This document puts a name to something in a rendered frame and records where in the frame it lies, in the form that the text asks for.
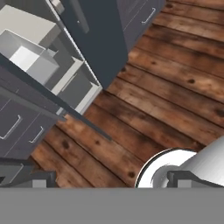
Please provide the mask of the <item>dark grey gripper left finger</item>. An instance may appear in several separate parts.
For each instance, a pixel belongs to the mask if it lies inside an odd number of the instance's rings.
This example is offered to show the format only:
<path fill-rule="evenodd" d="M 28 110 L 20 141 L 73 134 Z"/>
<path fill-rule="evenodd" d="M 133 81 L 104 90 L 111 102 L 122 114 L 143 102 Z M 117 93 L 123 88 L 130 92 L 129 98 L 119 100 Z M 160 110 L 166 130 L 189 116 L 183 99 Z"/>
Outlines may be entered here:
<path fill-rule="evenodd" d="M 34 172 L 26 178 L 12 181 L 9 184 L 1 185 L 1 188 L 55 188 L 56 172 L 40 171 Z"/>

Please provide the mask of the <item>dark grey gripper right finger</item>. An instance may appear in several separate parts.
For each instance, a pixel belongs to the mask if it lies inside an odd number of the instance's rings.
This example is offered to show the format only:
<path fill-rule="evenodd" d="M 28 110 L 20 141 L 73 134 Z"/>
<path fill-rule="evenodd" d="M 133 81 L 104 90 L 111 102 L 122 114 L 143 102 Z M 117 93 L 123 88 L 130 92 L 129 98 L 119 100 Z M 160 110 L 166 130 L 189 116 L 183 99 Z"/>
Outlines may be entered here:
<path fill-rule="evenodd" d="M 190 171 L 168 171 L 167 178 L 167 186 L 170 188 L 223 188 L 223 185 L 198 178 Z"/>

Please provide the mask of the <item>dark grey open freezer door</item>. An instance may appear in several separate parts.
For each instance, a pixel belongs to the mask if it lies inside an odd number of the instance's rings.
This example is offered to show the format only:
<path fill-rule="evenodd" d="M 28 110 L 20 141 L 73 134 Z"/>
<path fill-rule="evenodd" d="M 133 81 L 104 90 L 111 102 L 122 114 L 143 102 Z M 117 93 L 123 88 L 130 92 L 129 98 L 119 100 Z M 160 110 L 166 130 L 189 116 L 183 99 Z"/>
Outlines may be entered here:
<path fill-rule="evenodd" d="M 66 102 L 61 100 L 58 96 L 56 96 L 50 90 L 48 90 L 47 88 L 42 86 L 40 83 L 38 83 L 36 80 L 34 80 L 29 74 L 24 72 L 21 68 L 16 66 L 13 62 L 11 62 L 9 59 L 4 57 L 1 53 L 0 53 L 0 65 L 3 66 L 6 70 L 8 70 L 10 73 L 12 73 L 19 80 L 21 80 L 24 84 L 27 84 L 30 87 L 34 88 L 36 91 L 42 94 L 46 99 L 62 107 L 71 116 L 81 120 L 86 125 L 91 127 L 93 130 L 97 131 L 98 133 L 106 137 L 108 140 L 111 140 L 111 137 L 108 134 L 106 134 L 103 130 L 101 130 L 100 128 L 95 126 L 93 123 L 91 123 L 86 117 L 79 114 L 74 108 L 70 107 Z"/>

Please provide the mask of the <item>white cylinder with black rim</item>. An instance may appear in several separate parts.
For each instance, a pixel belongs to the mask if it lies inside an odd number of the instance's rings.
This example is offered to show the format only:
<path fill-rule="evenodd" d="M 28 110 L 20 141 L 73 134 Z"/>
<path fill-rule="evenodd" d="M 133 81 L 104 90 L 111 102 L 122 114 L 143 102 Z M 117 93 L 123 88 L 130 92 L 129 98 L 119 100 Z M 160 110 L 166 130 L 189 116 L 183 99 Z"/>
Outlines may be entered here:
<path fill-rule="evenodd" d="M 169 171 L 189 171 L 224 188 L 224 136 L 199 152 L 170 148 L 151 157 L 137 175 L 135 188 L 170 188 Z"/>

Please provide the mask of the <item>dark grey cupboard door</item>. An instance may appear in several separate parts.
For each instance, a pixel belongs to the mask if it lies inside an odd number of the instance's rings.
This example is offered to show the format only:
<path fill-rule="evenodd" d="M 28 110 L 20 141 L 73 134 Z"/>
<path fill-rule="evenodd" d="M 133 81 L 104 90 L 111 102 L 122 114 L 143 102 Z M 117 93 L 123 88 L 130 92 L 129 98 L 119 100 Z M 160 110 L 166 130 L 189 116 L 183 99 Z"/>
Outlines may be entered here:
<path fill-rule="evenodd" d="M 32 122 L 39 116 L 39 113 L 13 100 L 8 100 L 0 109 L 0 136 L 3 136 L 15 123 L 18 119 L 18 115 L 22 116 L 22 122 L 13 130 L 7 139 L 0 139 L 0 158 L 5 157 L 6 153 L 15 145 Z"/>
<path fill-rule="evenodd" d="M 27 159 L 35 150 L 37 145 L 41 142 L 46 132 L 56 123 L 55 120 L 45 116 L 39 115 L 25 131 L 25 133 L 17 140 L 15 145 L 6 153 L 6 158 Z M 42 126 L 45 130 L 38 138 L 36 143 L 29 143 L 40 131 Z"/>
<path fill-rule="evenodd" d="M 152 23 L 155 16 L 163 9 L 166 0 L 116 0 L 122 23 L 122 30 L 128 52 L 134 47 L 145 30 Z M 147 24 L 141 24 L 152 12 L 152 7 L 156 12 Z"/>

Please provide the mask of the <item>white fridge bin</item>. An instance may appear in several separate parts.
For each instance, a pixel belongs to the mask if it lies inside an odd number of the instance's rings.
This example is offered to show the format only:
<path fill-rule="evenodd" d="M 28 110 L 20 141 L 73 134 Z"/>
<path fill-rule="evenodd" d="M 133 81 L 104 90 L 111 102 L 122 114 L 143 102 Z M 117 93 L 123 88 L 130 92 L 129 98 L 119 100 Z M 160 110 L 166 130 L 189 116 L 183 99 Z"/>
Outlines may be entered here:
<path fill-rule="evenodd" d="M 42 85 L 60 67 L 44 47 L 10 30 L 4 30 L 0 34 L 0 53 Z"/>

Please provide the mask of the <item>dark grey fridge with white interior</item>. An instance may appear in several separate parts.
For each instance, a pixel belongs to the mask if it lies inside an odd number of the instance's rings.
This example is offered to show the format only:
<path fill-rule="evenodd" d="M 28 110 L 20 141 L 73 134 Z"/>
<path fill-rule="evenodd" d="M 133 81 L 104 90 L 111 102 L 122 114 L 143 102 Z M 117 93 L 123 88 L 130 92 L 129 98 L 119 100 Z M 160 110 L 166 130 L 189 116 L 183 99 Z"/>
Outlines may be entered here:
<path fill-rule="evenodd" d="M 0 0 L 0 34 L 10 30 L 52 55 L 59 69 L 45 85 L 41 84 L 51 92 L 73 64 L 72 58 L 83 61 L 82 71 L 94 84 L 101 85 L 62 23 L 59 14 L 63 10 L 60 0 Z"/>

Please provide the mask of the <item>dark grey fridge door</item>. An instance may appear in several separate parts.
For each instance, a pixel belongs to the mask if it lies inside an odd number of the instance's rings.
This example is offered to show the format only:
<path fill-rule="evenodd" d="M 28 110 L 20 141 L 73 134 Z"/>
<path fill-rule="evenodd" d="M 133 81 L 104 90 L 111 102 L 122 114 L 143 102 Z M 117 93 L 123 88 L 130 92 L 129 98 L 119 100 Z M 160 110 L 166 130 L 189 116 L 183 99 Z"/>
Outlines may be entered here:
<path fill-rule="evenodd" d="M 59 15 L 63 24 L 106 89 L 128 59 L 117 1 L 79 0 L 89 26 L 87 34 L 78 26 L 70 1 L 60 1 L 64 7 Z"/>

